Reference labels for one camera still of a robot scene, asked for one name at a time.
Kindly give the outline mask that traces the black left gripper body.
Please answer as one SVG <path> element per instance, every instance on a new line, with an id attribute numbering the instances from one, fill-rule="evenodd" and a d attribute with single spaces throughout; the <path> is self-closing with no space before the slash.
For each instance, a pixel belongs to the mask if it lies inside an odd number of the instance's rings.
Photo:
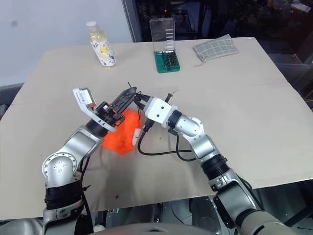
<path id="1" fill-rule="evenodd" d="M 96 115 L 104 122 L 112 127 L 119 126 L 124 120 L 123 112 L 126 109 L 126 105 L 121 102 L 113 102 L 111 104 L 103 101 L 95 109 Z"/>

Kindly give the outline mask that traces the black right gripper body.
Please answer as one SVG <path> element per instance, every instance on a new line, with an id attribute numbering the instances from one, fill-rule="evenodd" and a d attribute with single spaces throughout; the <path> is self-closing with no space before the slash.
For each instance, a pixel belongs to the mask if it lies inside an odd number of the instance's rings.
<path id="1" fill-rule="evenodd" d="M 151 98 L 148 101 L 140 101 L 141 105 L 141 109 L 143 112 L 146 112 L 146 110 L 148 109 L 150 103 L 151 103 Z"/>

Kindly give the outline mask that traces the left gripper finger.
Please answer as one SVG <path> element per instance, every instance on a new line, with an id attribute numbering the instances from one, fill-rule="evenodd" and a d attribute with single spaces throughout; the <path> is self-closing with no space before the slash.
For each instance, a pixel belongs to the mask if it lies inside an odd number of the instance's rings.
<path id="1" fill-rule="evenodd" d="M 112 103 L 111 107 L 116 112 L 123 112 L 132 103 L 136 95 L 136 88 L 124 90 Z"/>
<path id="2" fill-rule="evenodd" d="M 123 95 L 121 113 L 123 113 L 134 101 L 136 92 Z"/>

